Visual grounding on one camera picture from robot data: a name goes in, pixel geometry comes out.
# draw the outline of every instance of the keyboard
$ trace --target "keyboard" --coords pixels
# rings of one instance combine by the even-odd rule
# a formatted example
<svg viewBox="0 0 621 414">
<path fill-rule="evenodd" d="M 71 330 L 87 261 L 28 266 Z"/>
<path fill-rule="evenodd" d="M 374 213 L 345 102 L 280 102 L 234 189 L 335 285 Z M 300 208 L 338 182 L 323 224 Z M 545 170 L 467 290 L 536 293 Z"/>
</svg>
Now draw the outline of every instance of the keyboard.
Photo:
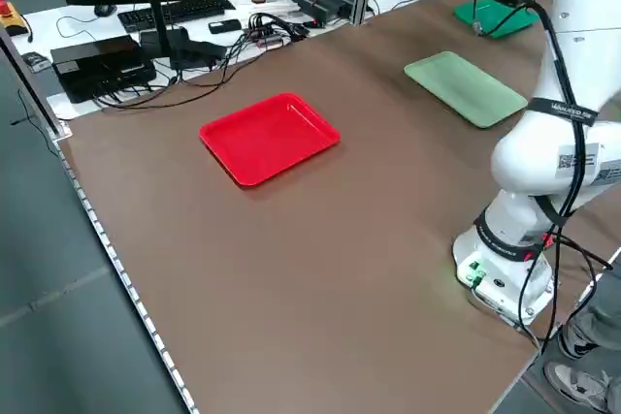
<svg viewBox="0 0 621 414">
<path fill-rule="evenodd" d="M 235 10 L 235 7 L 228 0 L 182 0 L 174 4 L 162 5 L 162 14 L 164 14 L 166 24 L 218 16 L 224 14 L 225 10 Z M 151 8 L 123 12 L 118 14 L 118 19 L 128 33 L 155 27 Z"/>
</svg>

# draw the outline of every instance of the gray floor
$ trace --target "gray floor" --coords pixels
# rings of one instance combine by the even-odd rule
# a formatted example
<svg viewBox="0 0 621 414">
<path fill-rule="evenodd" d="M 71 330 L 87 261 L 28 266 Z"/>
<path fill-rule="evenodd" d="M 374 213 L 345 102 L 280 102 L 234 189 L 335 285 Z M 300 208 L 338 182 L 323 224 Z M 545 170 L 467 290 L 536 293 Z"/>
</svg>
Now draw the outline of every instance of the gray floor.
<svg viewBox="0 0 621 414">
<path fill-rule="evenodd" d="M 65 5 L 11 1 L 23 14 Z M 4 67 L 0 63 L 0 412 L 184 412 L 58 161 L 27 122 L 10 126 L 24 111 Z M 60 92 L 52 72 L 37 79 L 46 94 Z M 618 302 L 619 285 L 605 277 L 597 303 Z M 593 412 L 549 390 L 542 364 L 558 358 L 551 344 L 497 412 Z M 580 365 L 618 375 L 621 355 L 596 352 Z"/>
</svg>

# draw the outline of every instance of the person's leg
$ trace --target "person's leg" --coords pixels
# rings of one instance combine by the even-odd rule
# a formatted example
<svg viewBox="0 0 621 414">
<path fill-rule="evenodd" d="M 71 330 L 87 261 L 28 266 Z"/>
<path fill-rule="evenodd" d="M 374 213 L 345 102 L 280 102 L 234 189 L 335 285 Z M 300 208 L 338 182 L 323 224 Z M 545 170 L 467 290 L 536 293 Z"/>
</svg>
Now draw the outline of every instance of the person's leg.
<svg viewBox="0 0 621 414">
<path fill-rule="evenodd" d="M 600 346 L 621 351 L 621 303 L 608 314 L 588 308 L 564 325 L 559 334 L 561 352 L 574 360 Z"/>
<path fill-rule="evenodd" d="M 614 377 L 610 380 L 605 398 L 608 412 L 621 414 L 621 377 Z"/>
<path fill-rule="evenodd" d="M 563 363 L 547 363 L 543 374 L 550 385 L 565 398 L 598 412 L 621 414 L 621 411 L 612 410 L 620 401 L 621 378 L 610 380 L 605 372 L 602 372 L 602 378 L 598 378 Z M 610 400 L 607 397 L 613 383 L 615 389 L 612 395 L 617 398 Z"/>
</svg>

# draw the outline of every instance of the computer mouse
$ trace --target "computer mouse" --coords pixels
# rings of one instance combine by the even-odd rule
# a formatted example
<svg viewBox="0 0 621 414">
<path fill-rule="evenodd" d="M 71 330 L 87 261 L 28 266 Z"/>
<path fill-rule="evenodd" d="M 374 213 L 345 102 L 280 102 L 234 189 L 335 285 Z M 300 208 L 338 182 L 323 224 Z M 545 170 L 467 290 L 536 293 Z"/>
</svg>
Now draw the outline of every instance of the computer mouse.
<svg viewBox="0 0 621 414">
<path fill-rule="evenodd" d="M 110 16 L 116 12 L 116 5 L 96 5 L 95 16 Z"/>
</svg>

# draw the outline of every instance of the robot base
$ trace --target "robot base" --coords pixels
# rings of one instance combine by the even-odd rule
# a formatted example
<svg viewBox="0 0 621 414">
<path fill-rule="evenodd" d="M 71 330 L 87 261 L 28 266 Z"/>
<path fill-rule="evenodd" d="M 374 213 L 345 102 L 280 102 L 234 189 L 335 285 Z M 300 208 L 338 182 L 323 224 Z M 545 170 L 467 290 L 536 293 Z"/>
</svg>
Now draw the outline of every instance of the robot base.
<svg viewBox="0 0 621 414">
<path fill-rule="evenodd" d="M 517 303 L 520 290 L 533 261 L 512 262 L 492 252 L 478 237 L 474 227 L 453 243 L 457 278 L 468 288 L 478 277 L 476 294 L 513 327 L 519 326 Z M 552 299 L 552 268 L 539 256 L 522 300 L 522 322 L 530 325 Z"/>
</svg>

